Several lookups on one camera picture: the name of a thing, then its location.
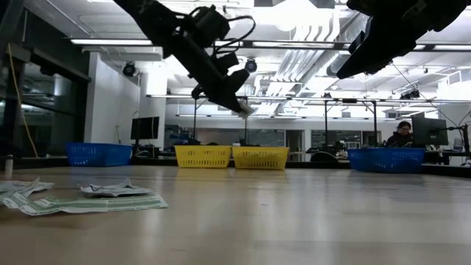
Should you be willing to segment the black metal stand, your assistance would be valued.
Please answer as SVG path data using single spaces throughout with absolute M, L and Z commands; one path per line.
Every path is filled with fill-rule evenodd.
M 374 146 L 378 146 L 378 117 L 377 117 L 377 101 L 372 99 L 354 99 L 354 98 L 324 98 L 324 118 L 325 118 L 325 133 L 328 131 L 327 125 L 327 113 L 329 109 L 327 108 L 328 102 L 333 102 L 334 104 L 342 103 L 342 104 L 356 104 L 361 103 L 365 106 L 367 110 L 373 113 L 373 121 L 374 121 Z
M 194 137 L 203 144 L 247 144 L 248 120 L 233 111 L 201 99 L 194 103 L 192 118 Z

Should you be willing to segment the black office chair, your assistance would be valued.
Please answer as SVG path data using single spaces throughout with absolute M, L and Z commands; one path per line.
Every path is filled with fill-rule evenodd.
M 310 162 L 312 163 L 338 163 L 339 160 L 335 155 L 329 152 L 318 151 L 311 155 Z

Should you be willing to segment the green striped bandage packet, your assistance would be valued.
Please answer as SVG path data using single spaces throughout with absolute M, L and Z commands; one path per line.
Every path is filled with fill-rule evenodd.
M 40 178 L 31 182 L 17 180 L 0 181 L 0 201 L 15 193 L 28 197 L 34 192 L 49 190 L 53 186 L 54 183 L 41 182 Z
M 46 197 L 36 201 L 14 193 L 2 200 L 10 209 L 16 209 L 29 216 L 53 213 L 107 213 L 119 211 L 140 211 L 167 208 L 169 205 L 158 194 L 138 197 L 114 197 L 99 199 L 76 199 L 62 201 Z

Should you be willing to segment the blue plastic basket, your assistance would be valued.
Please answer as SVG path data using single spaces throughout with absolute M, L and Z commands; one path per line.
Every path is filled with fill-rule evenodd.
M 126 166 L 132 155 L 132 146 L 122 144 L 70 142 L 65 150 L 71 166 Z
M 411 174 L 420 172 L 425 150 L 405 147 L 348 149 L 352 169 L 361 172 Z

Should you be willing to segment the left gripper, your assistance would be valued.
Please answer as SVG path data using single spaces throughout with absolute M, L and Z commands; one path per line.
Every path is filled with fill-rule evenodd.
M 234 53 L 211 57 L 189 35 L 172 35 L 163 45 L 163 53 L 173 55 L 184 66 L 210 102 L 236 113 L 243 111 L 235 93 L 246 82 L 249 72 L 240 69 L 228 74 L 225 63 L 238 63 Z

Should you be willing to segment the black computer monitor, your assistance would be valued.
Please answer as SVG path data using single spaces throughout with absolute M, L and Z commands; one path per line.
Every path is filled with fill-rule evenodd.
M 413 139 L 416 145 L 448 145 L 447 124 L 443 119 L 412 117 Z
M 158 116 L 133 119 L 130 138 L 132 140 L 158 139 L 159 121 Z

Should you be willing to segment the yellow plastic basket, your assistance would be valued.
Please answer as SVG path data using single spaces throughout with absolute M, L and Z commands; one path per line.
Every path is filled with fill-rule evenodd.
M 288 160 L 288 147 L 234 146 L 233 159 L 237 169 L 284 170 Z
M 181 168 L 227 168 L 232 154 L 231 146 L 178 145 L 174 148 Z

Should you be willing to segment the person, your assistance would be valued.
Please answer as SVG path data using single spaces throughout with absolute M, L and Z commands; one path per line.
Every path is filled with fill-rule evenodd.
M 393 135 L 388 138 L 385 147 L 405 147 L 410 146 L 413 142 L 411 133 L 411 124 L 408 121 L 401 121 Z

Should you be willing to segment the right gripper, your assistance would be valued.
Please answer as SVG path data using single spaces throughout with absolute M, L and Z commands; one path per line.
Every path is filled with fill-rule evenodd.
M 441 32 L 453 23 L 467 0 L 348 0 L 347 6 L 369 19 L 350 44 L 350 57 L 336 73 L 339 79 L 374 74 L 409 53 L 425 33 Z

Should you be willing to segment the white antiseptic towelette packet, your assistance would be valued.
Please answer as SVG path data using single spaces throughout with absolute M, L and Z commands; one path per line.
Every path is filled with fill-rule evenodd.
M 241 108 L 241 111 L 238 113 L 238 116 L 242 119 L 247 119 L 249 116 L 251 116 L 255 110 L 251 108 L 249 105 L 245 104 L 244 102 L 240 102 L 239 106 Z
M 90 184 L 80 188 L 83 194 L 88 196 L 101 196 L 101 197 L 120 197 L 120 196 L 135 196 L 142 194 L 152 194 L 154 191 L 150 188 L 143 188 L 133 185 L 130 179 L 126 179 L 120 183 L 113 185 L 94 185 Z

